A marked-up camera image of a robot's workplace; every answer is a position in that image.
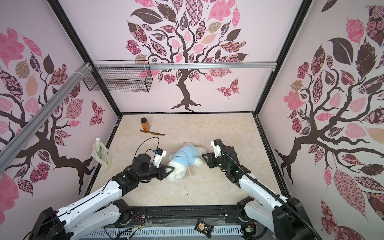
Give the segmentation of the white teddy bear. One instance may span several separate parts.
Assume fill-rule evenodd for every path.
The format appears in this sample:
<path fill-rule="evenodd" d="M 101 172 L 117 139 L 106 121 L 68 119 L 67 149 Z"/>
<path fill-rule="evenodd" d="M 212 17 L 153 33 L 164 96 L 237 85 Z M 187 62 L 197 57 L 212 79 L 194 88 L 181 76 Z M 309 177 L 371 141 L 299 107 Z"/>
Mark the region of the white teddy bear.
<path fill-rule="evenodd" d="M 203 163 L 204 163 L 202 155 L 206 154 L 207 150 L 205 148 L 203 148 L 203 147 L 197 147 L 197 148 L 199 149 L 200 155 L 199 155 L 199 158 L 197 159 L 198 160 L 198 164 L 195 167 L 201 167 L 203 165 Z M 191 166 L 185 167 L 185 166 L 183 166 L 183 165 L 181 165 L 179 163 L 171 161 L 172 155 L 170 156 L 170 161 L 168 163 L 168 166 L 174 167 L 175 170 L 166 179 L 169 180 L 170 182 L 179 182 L 179 181 L 181 181 L 186 176 L 187 172 L 190 172 L 189 168 Z"/>

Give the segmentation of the light blue bear hoodie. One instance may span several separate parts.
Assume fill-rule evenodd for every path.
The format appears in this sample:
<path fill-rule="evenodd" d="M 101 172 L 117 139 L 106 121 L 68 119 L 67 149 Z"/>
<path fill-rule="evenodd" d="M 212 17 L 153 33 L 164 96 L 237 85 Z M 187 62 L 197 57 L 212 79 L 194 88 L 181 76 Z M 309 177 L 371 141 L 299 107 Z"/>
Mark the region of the light blue bear hoodie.
<path fill-rule="evenodd" d="M 177 150 L 171 157 L 171 161 L 179 163 L 185 167 L 196 166 L 198 164 L 199 149 L 191 144 L 186 144 Z"/>

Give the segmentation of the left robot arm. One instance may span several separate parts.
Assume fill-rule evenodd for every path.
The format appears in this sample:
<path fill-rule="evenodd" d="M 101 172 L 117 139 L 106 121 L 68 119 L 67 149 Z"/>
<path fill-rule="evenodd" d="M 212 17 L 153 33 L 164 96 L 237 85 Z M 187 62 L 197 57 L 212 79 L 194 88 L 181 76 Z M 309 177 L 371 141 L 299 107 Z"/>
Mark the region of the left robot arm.
<path fill-rule="evenodd" d="M 131 165 L 110 178 L 99 190 L 79 201 L 54 210 L 42 211 L 26 240 L 79 240 L 104 226 L 127 224 L 132 218 L 131 207 L 123 196 L 151 179 L 163 180 L 174 167 L 161 164 L 162 157 L 152 161 L 147 154 L 140 154 Z"/>

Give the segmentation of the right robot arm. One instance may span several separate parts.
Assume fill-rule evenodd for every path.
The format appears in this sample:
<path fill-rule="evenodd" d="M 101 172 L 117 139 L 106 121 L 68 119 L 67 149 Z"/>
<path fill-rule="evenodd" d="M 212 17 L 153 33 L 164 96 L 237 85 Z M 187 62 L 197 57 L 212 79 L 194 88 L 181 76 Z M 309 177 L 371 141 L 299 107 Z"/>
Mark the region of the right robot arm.
<path fill-rule="evenodd" d="M 288 199 L 262 184 L 246 167 L 240 165 L 233 147 L 214 146 L 213 153 L 203 154 L 209 168 L 220 168 L 231 183 L 250 194 L 251 201 L 240 204 L 242 220 L 259 222 L 277 240 L 316 240 L 303 205 L 295 198 Z"/>

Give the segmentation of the brown wooden spoon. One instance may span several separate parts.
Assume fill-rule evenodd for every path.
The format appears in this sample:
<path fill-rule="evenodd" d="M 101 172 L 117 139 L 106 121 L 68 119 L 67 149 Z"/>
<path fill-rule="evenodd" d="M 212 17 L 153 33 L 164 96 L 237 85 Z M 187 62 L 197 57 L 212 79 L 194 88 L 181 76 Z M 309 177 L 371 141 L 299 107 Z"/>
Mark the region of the brown wooden spoon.
<path fill-rule="evenodd" d="M 147 134 L 151 134 L 151 135 L 155 135 L 155 136 L 166 136 L 166 134 L 161 134 L 161 133 L 156 133 L 156 132 L 146 131 L 146 130 L 142 130 L 142 129 L 140 129 L 139 131 L 142 132 L 142 133 L 147 133 Z"/>

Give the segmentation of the amber bottle black cap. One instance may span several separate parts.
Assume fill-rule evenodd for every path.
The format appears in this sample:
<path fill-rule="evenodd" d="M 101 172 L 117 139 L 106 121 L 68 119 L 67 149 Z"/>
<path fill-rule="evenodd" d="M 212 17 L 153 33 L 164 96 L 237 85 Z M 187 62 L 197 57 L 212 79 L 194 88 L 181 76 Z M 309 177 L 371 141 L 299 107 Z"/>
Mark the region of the amber bottle black cap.
<path fill-rule="evenodd" d="M 141 124 L 144 131 L 149 131 L 151 129 L 151 125 L 147 118 L 141 118 Z"/>

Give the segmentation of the white green pouch bottle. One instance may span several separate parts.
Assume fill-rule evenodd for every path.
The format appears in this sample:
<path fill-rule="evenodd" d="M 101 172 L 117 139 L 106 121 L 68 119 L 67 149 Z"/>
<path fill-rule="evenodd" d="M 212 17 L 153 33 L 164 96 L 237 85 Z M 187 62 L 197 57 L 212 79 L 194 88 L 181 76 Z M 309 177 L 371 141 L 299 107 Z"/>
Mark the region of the white green pouch bottle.
<path fill-rule="evenodd" d="M 100 138 L 95 139 L 91 156 L 108 170 L 111 168 L 112 155 L 109 149 L 101 142 Z"/>

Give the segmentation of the small dark snack packet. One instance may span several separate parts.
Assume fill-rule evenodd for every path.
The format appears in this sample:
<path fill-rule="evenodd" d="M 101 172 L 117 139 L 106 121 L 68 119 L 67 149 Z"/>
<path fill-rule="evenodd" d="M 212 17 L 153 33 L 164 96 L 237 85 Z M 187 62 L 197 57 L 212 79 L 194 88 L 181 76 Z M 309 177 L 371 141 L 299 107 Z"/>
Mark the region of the small dark snack packet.
<path fill-rule="evenodd" d="M 200 234 L 203 234 L 208 239 L 211 239 L 213 232 L 214 232 L 214 226 L 205 223 L 201 219 L 198 219 L 198 221 L 194 227 L 194 230 Z"/>

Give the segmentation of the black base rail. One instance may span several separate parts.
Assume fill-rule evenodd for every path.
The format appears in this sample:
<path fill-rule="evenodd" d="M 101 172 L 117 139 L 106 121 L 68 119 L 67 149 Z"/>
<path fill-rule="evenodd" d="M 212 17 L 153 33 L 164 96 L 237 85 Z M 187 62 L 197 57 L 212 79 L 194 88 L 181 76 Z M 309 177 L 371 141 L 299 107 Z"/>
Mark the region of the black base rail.
<path fill-rule="evenodd" d="M 193 222 L 198 219 L 211 225 L 252 223 L 245 212 L 237 205 L 201 205 L 201 206 L 135 206 L 131 207 L 133 216 L 138 216 L 145 223 L 165 224 Z"/>

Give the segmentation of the rear aluminium frame bar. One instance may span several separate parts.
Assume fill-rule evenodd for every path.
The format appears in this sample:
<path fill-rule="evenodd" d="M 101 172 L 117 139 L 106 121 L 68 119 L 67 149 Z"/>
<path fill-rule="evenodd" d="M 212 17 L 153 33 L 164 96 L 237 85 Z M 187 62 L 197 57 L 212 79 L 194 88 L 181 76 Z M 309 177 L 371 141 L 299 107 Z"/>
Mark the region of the rear aluminium frame bar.
<path fill-rule="evenodd" d="M 96 64 L 96 68 L 145 68 L 148 70 L 176 70 L 176 69 L 275 69 L 276 62 L 237 62 L 237 63 L 144 63 L 144 64 Z"/>

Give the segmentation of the aluminium frame bar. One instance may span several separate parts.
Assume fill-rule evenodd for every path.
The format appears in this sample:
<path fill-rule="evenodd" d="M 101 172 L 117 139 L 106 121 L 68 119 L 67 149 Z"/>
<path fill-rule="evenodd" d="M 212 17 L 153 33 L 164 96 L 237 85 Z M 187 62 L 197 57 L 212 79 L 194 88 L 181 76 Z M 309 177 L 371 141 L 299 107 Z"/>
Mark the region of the aluminium frame bar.
<path fill-rule="evenodd" d="M 237 63 L 144 63 L 144 64 L 96 64 L 96 68 L 145 68 L 148 70 L 176 70 L 176 69 L 275 69 L 276 62 L 237 62 Z"/>
<path fill-rule="evenodd" d="M 63 84 L 37 114 L 21 129 L 1 151 L 1 173 L 3 173 L 10 163 L 16 158 L 18 153 L 36 134 L 44 122 L 51 116 L 54 110 L 64 101 L 70 91 L 91 71 L 89 63 L 82 64 L 74 74 Z"/>

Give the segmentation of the left aluminium frame bar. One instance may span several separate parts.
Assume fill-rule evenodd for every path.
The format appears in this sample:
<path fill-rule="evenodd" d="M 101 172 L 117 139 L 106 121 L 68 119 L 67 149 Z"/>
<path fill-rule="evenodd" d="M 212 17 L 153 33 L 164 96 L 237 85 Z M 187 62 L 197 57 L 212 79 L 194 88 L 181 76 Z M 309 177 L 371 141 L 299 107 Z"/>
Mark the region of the left aluminium frame bar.
<path fill-rule="evenodd" d="M 74 74 L 63 84 L 37 114 L 21 129 L 1 151 L 1 173 L 3 173 L 10 163 L 16 158 L 18 153 L 36 134 L 44 122 L 51 116 L 54 110 L 64 101 L 70 91 L 91 71 L 89 63 L 82 64 Z"/>

